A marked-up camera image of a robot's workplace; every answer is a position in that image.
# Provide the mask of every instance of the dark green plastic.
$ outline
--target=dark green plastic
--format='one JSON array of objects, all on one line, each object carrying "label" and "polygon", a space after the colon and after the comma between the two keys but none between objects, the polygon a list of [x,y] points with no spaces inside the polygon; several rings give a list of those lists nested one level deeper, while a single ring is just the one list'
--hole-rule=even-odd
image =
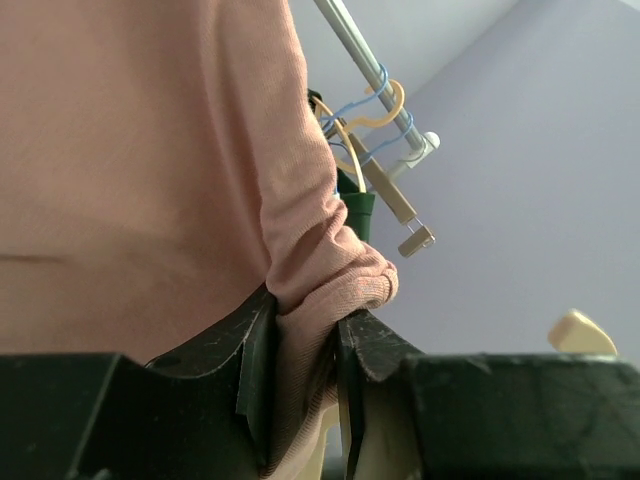
[{"label": "dark green plastic", "polygon": [[347,206],[345,224],[351,227],[360,240],[369,242],[371,214],[376,196],[373,193],[359,192],[358,186],[342,170],[338,170],[338,192]]}]

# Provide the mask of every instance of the black object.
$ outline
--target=black object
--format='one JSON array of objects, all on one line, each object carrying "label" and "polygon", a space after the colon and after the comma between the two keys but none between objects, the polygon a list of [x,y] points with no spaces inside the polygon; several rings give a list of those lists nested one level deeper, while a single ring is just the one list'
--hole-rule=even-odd
[{"label": "black object", "polygon": [[[277,335],[264,288],[149,368],[0,357],[0,478],[253,480]],[[346,478],[640,478],[640,374],[610,357],[427,356],[373,315],[333,332]]]},{"label": "black object", "polygon": [[310,88],[307,89],[307,101],[309,102],[309,107],[311,107],[311,110],[313,111],[313,113],[316,113],[316,104],[313,101],[314,98],[317,98],[318,100],[322,101],[322,95],[320,95],[320,93],[316,92],[315,90],[311,90]]}]

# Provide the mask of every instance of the beige object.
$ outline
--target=beige object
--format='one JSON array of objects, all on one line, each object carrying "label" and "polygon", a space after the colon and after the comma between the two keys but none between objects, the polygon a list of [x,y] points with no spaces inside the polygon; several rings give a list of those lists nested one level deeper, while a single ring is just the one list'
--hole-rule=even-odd
[{"label": "beige object", "polygon": [[320,425],[320,436],[318,437],[318,443],[313,450],[313,454],[309,459],[309,462],[304,467],[296,480],[320,480],[322,478],[322,466],[324,464],[324,453],[327,449],[327,433],[329,429],[334,425],[338,425],[340,422],[340,415],[338,405],[334,405],[327,410],[322,417],[322,423]]},{"label": "beige object", "polygon": [[[369,118],[364,116],[356,117],[344,126],[345,132],[350,133],[356,127],[381,128],[393,122],[400,113],[400,110],[402,110],[402,107],[404,107],[405,93],[400,82],[397,82],[396,80],[389,80],[389,84],[391,85],[391,88],[393,88],[393,93],[395,94],[396,99],[396,104],[391,111],[382,118]],[[373,93],[373,88],[368,87],[365,93]]]},{"label": "beige object", "polygon": [[570,310],[547,336],[559,352],[617,355],[613,340],[595,322],[578,310]]}]

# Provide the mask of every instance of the clothes rail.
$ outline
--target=clothes rail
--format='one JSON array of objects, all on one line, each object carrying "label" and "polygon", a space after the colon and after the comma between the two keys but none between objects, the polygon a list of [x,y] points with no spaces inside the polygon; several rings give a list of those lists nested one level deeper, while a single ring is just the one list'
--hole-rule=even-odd
[{"label": "clothes rail", "polygon": [[[314,2],[369,85],[374,90],[380,88],[384,81],[380,63],[369,48],[344,2],[342,0],[314,0]],[[396,102],[391,86],[387,86],[379,98],[387,111],[390,112],[394,108]],[[415,126],[411,126],[409,112],[404,107],[394,122],[403,132],[411,127],[405,139],[409,143],[412,153],[409,159],[400,160],[389,170],[390,178],[399,176],[408,168],[413,168],[420,160],[440,146],[440,139],[437,135],[429,132],[425,136]]]}]

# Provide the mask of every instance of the pink sweater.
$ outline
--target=pink sweater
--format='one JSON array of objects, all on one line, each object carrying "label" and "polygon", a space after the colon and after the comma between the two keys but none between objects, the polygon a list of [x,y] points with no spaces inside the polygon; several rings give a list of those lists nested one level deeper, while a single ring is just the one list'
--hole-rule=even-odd
[{"label": "pink sweater", "polygon": [[397,277],[343,226],[288,2],[0,0],[0,72],[0,351],[145,362],[266,281],[291,478],[320,346]]}]

